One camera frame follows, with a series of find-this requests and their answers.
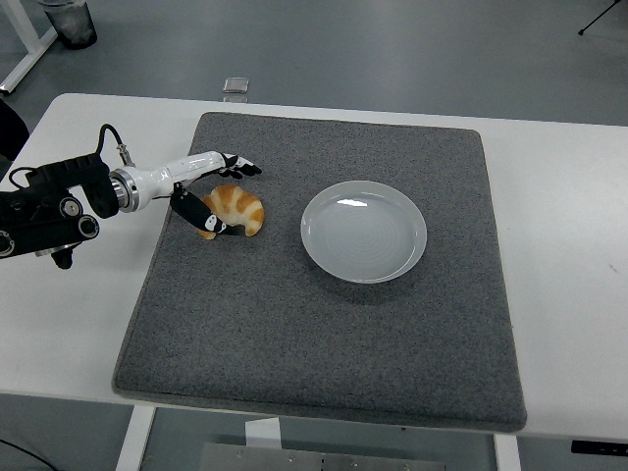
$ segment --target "metal bracket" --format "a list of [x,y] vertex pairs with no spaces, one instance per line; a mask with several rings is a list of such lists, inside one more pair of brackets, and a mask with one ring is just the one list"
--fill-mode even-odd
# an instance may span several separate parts
[[432,461],[209,443],[200,463],[199,471],[445,471]]

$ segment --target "metal connector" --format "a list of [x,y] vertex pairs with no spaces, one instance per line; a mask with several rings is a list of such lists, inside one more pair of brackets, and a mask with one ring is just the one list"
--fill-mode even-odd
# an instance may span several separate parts
[[127,151],[127,147],[124,144],[118,144],[117,149],[118,152],[120,152],[120,157],[122,157],[122,161],[125,163],[125,165],[135,167],[135,163],[133,162],[133,160],[131,160],[131,155]]

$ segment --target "white robotic forearm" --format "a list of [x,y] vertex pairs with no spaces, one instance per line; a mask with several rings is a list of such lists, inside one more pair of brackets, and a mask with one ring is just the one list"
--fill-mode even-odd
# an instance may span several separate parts
[[140,170],[129,160],[109,177],[121,211],[129,213],[146,207],[151,199],[172,196],[177,187],[185,187],[211,173],[241,178],[240,173],[252,176],[261,171],[237,155],[209,151],[189,155],[154,170]]

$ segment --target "ceramic plate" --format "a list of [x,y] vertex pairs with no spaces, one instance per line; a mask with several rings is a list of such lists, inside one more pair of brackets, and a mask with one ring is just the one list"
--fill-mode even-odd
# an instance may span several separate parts
[[423,255],[427,229],[421,211],[400,191],[381,183],[344,182],[310,201],[301,238],[326,272],[372,284],[410,270]]

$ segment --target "gray felt mat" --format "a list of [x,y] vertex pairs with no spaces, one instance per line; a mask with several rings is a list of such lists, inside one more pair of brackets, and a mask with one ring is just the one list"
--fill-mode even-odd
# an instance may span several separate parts
[[[158,402],[427,427],[526,421],[491,192],[475,131],[202,116],[190,153],[245,157],[266,210],[254,237],[202,239],[169,213],[122,346],[114,390]],[[423,258],[355,285],[307,255],[321,190],[385,183],[421,209]],[[202,196],[226,181],[190,186]]]

